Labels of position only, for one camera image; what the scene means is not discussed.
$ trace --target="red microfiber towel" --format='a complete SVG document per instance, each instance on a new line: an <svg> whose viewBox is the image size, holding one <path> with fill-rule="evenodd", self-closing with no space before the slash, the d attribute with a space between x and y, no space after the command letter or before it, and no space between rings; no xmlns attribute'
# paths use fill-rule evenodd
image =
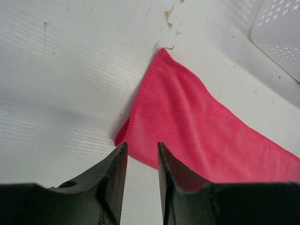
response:
<svg viewBox="0 0 300 225"><path fill-rule="evenodd" d="M249 128L161 49L115 145L158 167L157 143L212 182L300 181L300 159Z"/></svg>

